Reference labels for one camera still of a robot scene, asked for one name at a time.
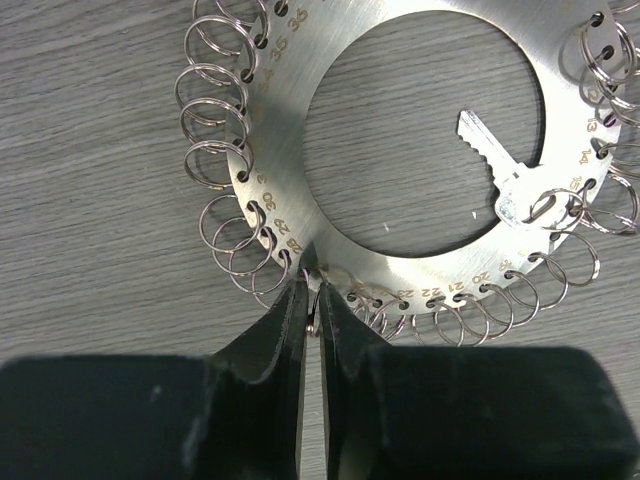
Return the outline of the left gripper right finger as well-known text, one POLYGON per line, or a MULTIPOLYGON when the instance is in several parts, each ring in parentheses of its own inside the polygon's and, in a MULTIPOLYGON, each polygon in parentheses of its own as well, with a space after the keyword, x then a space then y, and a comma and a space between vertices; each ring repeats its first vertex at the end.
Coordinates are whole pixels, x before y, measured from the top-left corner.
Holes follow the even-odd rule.
POLYGON ((567 347, 395 346, 318 294, 331 479, 628 479, 639 439, 567 347))

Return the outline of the silver key on disc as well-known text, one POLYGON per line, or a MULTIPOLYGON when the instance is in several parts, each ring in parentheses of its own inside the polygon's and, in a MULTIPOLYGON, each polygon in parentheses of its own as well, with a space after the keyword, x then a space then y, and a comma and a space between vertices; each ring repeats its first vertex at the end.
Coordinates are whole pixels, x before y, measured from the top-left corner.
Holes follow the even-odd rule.
POLYGON ((497 217, 513 229, 562 231, 579 222, 576 211, 580 196, 563 187, 565 169, 553 165, 529 167, 506 151, 472 110, 459 112, 457 134, 491 169, 498 190, 494 203, 497 217))

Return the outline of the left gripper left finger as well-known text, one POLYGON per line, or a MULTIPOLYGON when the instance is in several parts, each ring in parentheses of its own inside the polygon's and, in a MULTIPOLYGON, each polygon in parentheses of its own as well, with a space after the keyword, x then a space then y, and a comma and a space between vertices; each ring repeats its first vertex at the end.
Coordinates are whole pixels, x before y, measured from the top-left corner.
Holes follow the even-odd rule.
POLYGON ((292 281, 212 355, 41 355, 1 368, 5 479, 295 479, 309 295, 292 281))

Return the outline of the metal disc with keyrings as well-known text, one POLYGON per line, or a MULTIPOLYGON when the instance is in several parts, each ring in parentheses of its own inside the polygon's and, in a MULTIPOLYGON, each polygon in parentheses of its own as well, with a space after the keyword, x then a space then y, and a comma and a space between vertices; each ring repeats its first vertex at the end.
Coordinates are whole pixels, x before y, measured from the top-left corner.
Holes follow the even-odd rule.
POLYGON ((213 264, 269 307, 333 285, 379 335, 479 346, 533 323, 601 270, 598 234, 632 236, 614 164, 637 70, 610 1, 196 1, 173 92, 213 264), (474 111, 512 158, 559 166, 576 226, 513 229, 474 111))

